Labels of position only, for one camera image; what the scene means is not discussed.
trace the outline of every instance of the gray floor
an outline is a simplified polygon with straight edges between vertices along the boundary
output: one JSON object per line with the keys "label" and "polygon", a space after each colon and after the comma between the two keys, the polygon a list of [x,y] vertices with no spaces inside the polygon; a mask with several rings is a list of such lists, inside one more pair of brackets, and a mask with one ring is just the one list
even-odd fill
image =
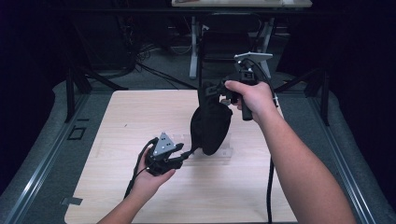
{"label": "gray floor", "polygon": [[[275,73],[276,62],[285,41],[283,38],[273,38],[268,49],[275,55],[268,62],[275,86],[281,85],[284,79],[291,78],[287,74]],[[189,79],[188,53],[172,54],[154,50],[143,64],[197,86],[197,80]],[[112,81],[130,90],[175,88],[163,78],[148,72],[139,72],[139,69]],[[21,169],[0,198],[1,223],[64,223],[67,205],[62,205],[62,201],[73,196],[112,93],[112,90],[96,80],[91,80],[91,84],[93,91],[90,95],[77,93],[78,112],[67,124],[64,123],[65,85],[61,83],[54,88],[56,103],[49,120]],[[186,89],[178,84],[176,88]],[[301,94],[303,88],[304,83],[301,83],[278,95],[285,119],[337,178],[359,223],[396,223],[394,212],[354,142],[338,108],[336,97],[331,94],[331,125],[327,127],[318,117],[318,98],[305,98]],[[69,134],[76,128],[85,132],[80,140],[70,140],[74,136]]]}

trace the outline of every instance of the chair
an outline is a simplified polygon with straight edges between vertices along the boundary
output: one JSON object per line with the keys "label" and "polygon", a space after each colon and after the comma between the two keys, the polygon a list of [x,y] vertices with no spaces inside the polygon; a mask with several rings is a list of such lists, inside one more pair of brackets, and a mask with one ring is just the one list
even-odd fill
{"label": "chair", "polygon": [[257,51],[264,23],[252,13],[213,13],[200,20],[197,76],[209,63],[235,63],[234,55]]}

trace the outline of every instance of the dark background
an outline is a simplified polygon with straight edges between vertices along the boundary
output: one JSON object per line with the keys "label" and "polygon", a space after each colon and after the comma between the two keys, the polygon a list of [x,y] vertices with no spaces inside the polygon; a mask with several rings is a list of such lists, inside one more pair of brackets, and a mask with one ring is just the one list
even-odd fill
{"label": "dark background", "polygon": [[[52,88],[66,78],[69,61],[61,49],[71,50],[74,60],[98,69],[133,66],[128,54],[131,51],[122,42],[114,17],[76,18],[78,30],[86,32],[84,36],[88,37],[80,40],[75,38],[78,31],[69,21],[49,20],[48,15],[37,13],[35,9],[42,4],[8,1],[0,6],[1,192],[18,171],[48,118],[54,102]],[[107,1],[99,4],[112,6]],[[322,1],[314,1],[314,6],[314,9],[346,7]],[[359,6],[364,7],[355,8],[358,11],[353,13],[352,25],[342,33],[346,43],[341,50],[329,49],[329,43],[340,35],[339,27],[346,20],[295,21],[277,71],[301,76],[321,66],[323,58],[334,58],[332,66],[328,66],[331,91],[340,102],[362,155],[395,208],[396,7],[391,1],[368,0],[360,1]],[[87,27],[90,21],[96,21],[97,25]],[[66,34],[54,30],[59,22],[67,28]],[[163,29],[163,23],[154,21],[154,24],[158,27],[151,24],[151,28]],[[113,38],[105,41],[101,33],[111,30]],[[157,34],[163,38],[154,41],[166,47],[167,33]],[[56,38],[58,35],[67,35],[67,43]],[[81,41],[91,43],[94,50],[84,49]],[[104,60],[98,60],[95,54]]]}

